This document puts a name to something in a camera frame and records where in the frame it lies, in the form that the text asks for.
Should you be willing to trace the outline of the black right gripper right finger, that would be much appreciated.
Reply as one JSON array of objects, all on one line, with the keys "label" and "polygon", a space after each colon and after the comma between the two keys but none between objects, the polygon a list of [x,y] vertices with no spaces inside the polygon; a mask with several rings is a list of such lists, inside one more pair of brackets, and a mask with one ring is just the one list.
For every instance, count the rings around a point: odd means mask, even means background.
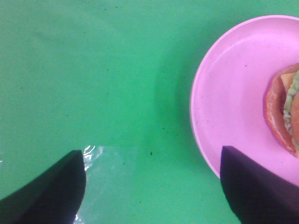
[{"label": "black right gripper right finger", "polygon": [[297,224],[299,188],[233,146],[223,146],[220,180],[225,198],[242,224]]}]

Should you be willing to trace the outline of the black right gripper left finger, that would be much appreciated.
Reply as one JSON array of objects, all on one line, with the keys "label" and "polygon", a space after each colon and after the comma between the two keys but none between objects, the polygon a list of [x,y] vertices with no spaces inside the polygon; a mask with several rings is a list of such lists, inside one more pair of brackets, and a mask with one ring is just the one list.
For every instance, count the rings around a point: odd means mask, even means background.
[{"label": "black right gripper left finger", "polygon": [[73,150],[37,178],[1,199],[2,224],[72,224],[86,187],[83,153]]}]

